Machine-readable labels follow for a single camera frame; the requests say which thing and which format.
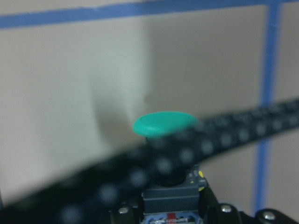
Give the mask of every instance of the green button cap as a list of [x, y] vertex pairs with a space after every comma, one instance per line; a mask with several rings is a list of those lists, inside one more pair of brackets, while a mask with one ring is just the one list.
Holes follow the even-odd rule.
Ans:
[[160, 138], [197, 123], [197, 119], [183, 112], [156, 112], [143, 115], [133, 125], [133, 131], [146, 138]]

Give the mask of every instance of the screw head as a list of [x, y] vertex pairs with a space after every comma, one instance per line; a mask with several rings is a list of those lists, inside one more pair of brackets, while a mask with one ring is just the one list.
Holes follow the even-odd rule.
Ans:
[[122, 207], [120, 209], [118, 209], [118, 213], [120, 214], [126, 214], [129, 212], [129, 209], [127, 207]]
[[275, 219], [275, 215], [271, 211], [265, 211], [263, 213], [263, 218], [267, 219], [267, 220], [274, 220]]
[[232, 211], [232, 207], [228, 204], [224, 204], [221, 206], [221, 211], [230, 213]]

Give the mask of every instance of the blue tape line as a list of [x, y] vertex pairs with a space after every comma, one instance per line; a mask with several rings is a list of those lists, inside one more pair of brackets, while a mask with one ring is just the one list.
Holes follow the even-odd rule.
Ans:
[[0, 29], [31, 27], [76, 21], [168, 14], [206, 9], [265, 4], [264, 0], [156, 0], [102, 7], [59, 9], [0, 16]]
[[[266, 33], [264, 68], [262, 76], [262, 94], [260, 104], [267, 106], [273, 101], [275, 75], [276, 75], [276, 57], [278, 50], [278, 34], [280, 25], [281, 0], [272, 0], [268, 7], [268, 26]], [[267, 196], [268, 165], [269, 165], [270, 142], [262, 141], [257, 149], [256, 164], [256, 183], [254, 211], [265, 207]]]

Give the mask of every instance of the beige wall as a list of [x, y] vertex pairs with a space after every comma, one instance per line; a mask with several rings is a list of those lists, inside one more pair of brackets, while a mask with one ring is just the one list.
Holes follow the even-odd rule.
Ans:
[[[80, 5], [13, 3], [1, 2], [0, 12]], [[297, 96], [298, 8], [284, 7], [277, 99]], [[141, 141], [131, 126], [144, 113], [179, 110], [205, 117], [257, 105], [266, 12], [263, 6], [227, 8], [1, 30], [4, 201]], [[269, 206], [299, 220], [296, 136], [273, 142]], [[255, 148], [202, 164], [218, 198], [248, 213]]]

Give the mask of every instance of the yellow dot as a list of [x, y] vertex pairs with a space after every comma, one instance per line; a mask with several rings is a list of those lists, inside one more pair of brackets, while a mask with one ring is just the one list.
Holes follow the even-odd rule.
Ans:
[[199, 176], [201, 176], [202, 178], [204, 178], [204, 174], [201, 171], [198, 171]]

